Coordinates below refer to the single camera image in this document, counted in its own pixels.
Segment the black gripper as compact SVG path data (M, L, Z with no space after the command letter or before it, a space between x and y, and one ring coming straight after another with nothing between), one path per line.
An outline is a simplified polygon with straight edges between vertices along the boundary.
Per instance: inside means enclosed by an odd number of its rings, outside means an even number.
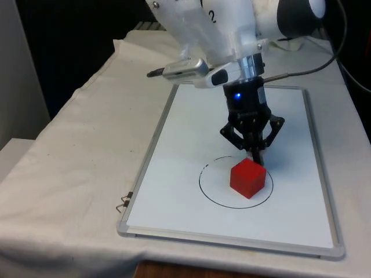
M285 119L271 115L263 79L257 77L242 83L232 83L223 86L223 90L227 101L228 122L221 128L220 134L239 150L251 151L255 163L264 164L261 151L272 144ZM252 131L262 131L268 120L270 134L266 138L259 135L257 145L253 147Z

